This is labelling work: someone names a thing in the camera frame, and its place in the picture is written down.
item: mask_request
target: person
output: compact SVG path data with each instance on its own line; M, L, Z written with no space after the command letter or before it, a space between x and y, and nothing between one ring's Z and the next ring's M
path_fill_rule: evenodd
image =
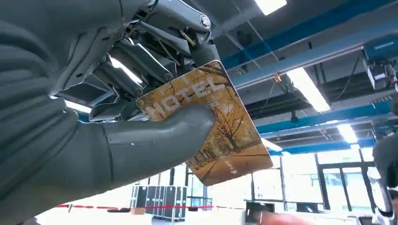
M398 186L398 134L379 140L373 148L375 166L387 187Z

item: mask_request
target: machine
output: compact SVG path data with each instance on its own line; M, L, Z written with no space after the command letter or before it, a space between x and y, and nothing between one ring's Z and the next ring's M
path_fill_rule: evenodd
M180 0L15 0L0 9L0 224L103 193L196 154L204 105L129 121L135 99L212 60L211 22ZM57 93L95 76L114 94L82 123Z

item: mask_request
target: red and white barrier tape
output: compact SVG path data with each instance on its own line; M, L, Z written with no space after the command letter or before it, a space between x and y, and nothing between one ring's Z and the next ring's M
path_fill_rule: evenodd
M62 204L57 206L56 208L69 208L69 204ZM99 209L99 210L118 210L121 207L109 207L109 206L92 206L92 205L73 205L72 208L79 208L79 209ZM219 209L233 209L233 210L244 210L244 208L232 208L232 207L225 207L225 206L180 206L180 205L165 205L165 206L152 206L152 207L143 207L147 210L153 209L186 209L186 208L198 208L198 209L210 209L210 208L219 208Z

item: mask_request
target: ceiling light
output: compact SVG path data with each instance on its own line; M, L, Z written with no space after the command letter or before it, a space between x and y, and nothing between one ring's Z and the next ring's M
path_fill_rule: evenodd
M268 148L270 148L270 149L272 149L274 151L282 151L283 150L280 146L278 146L278 145L266 140L265 138L261 138L261 141L262 141L262 143L264 144L265 147L268 147Z
M301 91L317 112L330 110L328 103L302 67L288 71L286 74L293 82L294 87Z
M286 0L255 0L264 15L269 15L285 6Z
M57 99L58 97L50 96L50 98L51 99ZM77 104L77 103L74 103L74 102L69 102L69 101L67 101L65 99L64 99L64 101L65 101L66 107L68 107L68 108L71 108L71 109L74 109L74 110L77 110L77 111L80 111L80 112L85 112L85 113L90 113L91 112L91 108L89 108L87 106L80 105L80 104Z
M110 59L113 67L121 68L127 74L127 76L129 76L130 79L132 79L134 82L143 83L142 80L137 77L137 75L135 75L133 72L127 69L127 67L125 67L121 62L112 57L110 57Z
M352 150L359 150L360 149L360 145L359 144L352 144L351 145L351 149Z
M291 155L290 152L288 152L288 151L283 151L283 152L281 152L281 154L283 156L290 156Z
M354 130L350 126L350 124L341 124L337 126L338 131L340 131L341 136L343 136L344 140L350 144L356 143L358 141L357 136L355 135Z

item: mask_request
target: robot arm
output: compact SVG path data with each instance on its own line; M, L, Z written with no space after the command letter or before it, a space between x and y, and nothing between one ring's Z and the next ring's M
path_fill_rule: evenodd
M184 108L164 122L81 123L62 99L49 97L96 70L148 3L14 0L0 8L0 224L132 183L196 154L214 124L205 106Z

